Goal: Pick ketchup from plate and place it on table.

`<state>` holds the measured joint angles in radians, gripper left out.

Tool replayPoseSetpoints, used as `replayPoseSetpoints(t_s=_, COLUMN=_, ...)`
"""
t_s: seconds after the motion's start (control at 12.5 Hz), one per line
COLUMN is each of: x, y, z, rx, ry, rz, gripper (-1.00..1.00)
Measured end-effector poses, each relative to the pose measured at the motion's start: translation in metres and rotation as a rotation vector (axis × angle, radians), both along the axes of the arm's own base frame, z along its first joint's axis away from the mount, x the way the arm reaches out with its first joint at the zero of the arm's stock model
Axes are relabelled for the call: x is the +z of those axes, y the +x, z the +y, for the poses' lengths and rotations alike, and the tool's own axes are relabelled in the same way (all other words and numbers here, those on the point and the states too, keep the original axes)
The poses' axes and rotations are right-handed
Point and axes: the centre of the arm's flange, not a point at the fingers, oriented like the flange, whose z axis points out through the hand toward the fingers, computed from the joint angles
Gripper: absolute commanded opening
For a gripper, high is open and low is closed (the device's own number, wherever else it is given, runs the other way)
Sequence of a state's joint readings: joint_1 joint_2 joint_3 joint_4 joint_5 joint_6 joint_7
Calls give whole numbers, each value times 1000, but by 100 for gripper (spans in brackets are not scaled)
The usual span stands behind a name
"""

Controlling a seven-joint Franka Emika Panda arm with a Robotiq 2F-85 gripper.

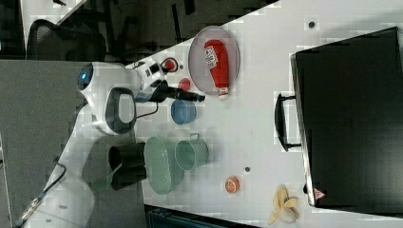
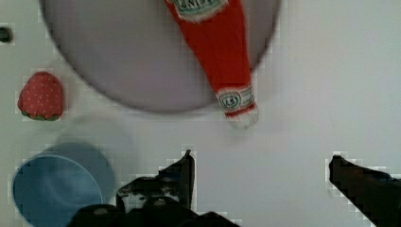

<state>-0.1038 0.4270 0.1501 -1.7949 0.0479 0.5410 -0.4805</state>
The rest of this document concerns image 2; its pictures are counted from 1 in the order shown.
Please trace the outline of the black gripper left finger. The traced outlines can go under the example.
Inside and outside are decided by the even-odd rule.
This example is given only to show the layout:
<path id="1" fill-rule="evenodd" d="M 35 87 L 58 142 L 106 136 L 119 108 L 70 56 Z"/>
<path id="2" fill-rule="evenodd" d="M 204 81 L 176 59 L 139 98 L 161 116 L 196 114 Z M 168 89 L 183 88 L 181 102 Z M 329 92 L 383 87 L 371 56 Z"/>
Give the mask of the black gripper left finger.
<path id="1" fill-rule="evenodd" d="M 151 198 L 168 197 L 190 208 L 195 182 L 195 160 L 191 149 L 156 176 L 139 177 L 122 186 L 116 193 L 116 206 L 125 212 L 141 209 Z"/>

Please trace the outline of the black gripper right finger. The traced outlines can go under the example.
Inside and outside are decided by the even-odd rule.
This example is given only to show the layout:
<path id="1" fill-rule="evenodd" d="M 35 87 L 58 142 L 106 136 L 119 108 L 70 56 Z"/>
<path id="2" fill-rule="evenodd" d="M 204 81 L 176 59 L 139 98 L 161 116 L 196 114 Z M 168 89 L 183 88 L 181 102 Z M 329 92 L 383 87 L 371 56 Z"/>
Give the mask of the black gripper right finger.
<path id="1" fill-rule="evenodd" d="M 329 181 L 376 227 L 400 227 L 401 182 L 390 174 L 354 165 L 339 155 Z"/>

